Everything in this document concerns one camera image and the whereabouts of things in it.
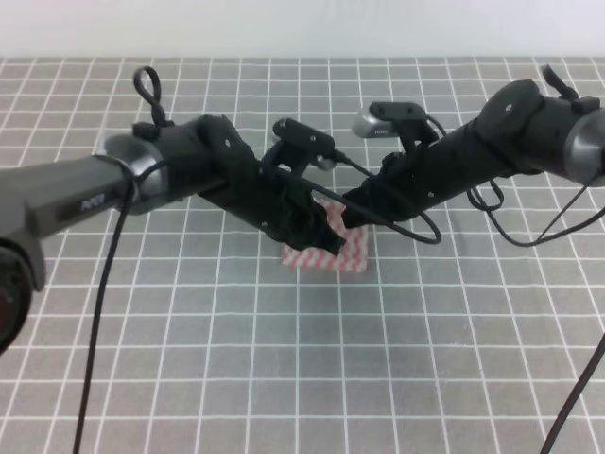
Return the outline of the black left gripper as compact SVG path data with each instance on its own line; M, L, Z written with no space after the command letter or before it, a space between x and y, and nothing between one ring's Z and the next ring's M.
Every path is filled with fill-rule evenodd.
M346 239L331 230L311 190L289 173L239 156L227 161L226 175L229 184L221 197L223 209L272 239L297 251L314 247L333 256L346 245Z

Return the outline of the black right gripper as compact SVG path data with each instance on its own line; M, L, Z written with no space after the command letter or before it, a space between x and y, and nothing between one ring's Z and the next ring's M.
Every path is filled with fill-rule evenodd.
M440 203L435 188L439 179L440 159L435 153L392 152L376 175L343 194L343 223L347 229L368 225L366 208L389 221L415 218Z

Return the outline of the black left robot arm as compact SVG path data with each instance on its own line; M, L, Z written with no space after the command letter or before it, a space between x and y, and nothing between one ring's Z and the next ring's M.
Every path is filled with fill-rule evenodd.
M102 153L2 171L2 346L18 337L44 288L46 237L113 208L140 215L192 195L296 250L338 253L344 243L310 190L263 166L227 118L139 123Z

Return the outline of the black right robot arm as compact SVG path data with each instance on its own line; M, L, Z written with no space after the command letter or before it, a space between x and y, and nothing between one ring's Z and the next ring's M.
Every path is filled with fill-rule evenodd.
M530 80L505 85L479 115L440 136L415 103L373 102L353 126L360 138L397 137L374 178L348 201L391 222L406 221L495 178L547 172L604 184L604 110L591 96L544 96Z

